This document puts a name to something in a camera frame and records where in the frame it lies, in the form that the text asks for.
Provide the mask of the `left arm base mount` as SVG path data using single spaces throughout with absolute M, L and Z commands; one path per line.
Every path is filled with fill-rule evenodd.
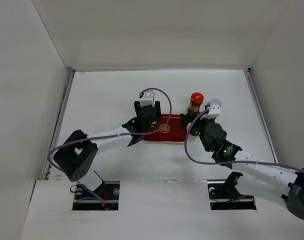
M 117 211 L 119 209 L 120 182 L 104 181 L 91 170 L 82 182 L 72 185 L 73 211 Z

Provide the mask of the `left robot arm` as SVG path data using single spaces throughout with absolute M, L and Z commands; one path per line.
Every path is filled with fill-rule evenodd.
M 54 162 L 71 182 L 80 182 L 89 174 L 97 154 L 139 143 L 150 131 L 152 123 L 162 118 L 159 101 L 145 106 L 135 101 L 134 109 L 136 117 L 112 131 L 90 135 L 75 130 L 64 142 L 64 147 L 56 151 Z

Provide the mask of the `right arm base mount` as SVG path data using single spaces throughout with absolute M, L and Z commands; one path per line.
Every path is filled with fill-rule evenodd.
M 236 189 L 237 180 L 243 176 L 240 172 L 232 172 L 225 180 L 207 182 L 210 208 L 213 211 L 256 210 L 255 198 L 242 195 Z

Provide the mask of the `short red-lid chili jar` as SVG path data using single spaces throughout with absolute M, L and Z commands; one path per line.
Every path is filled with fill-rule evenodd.
M 199 134 L 199 127 L 198 126 L 193 126 L 190 130 L 190 135 L 192 136 L 197 136 Z

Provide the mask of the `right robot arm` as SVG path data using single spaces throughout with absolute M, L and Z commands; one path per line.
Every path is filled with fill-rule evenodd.
M 203 149 L 211 153 L 212 162 L 231 169 L 224 183 L 230 198 L 252 195 L 285 207 L 304 220 L 304 168 L 266 162 L 245 152 L 227 140 L 227 132 L 208 111 L 181 114 L 181 127 L 196 131 Z

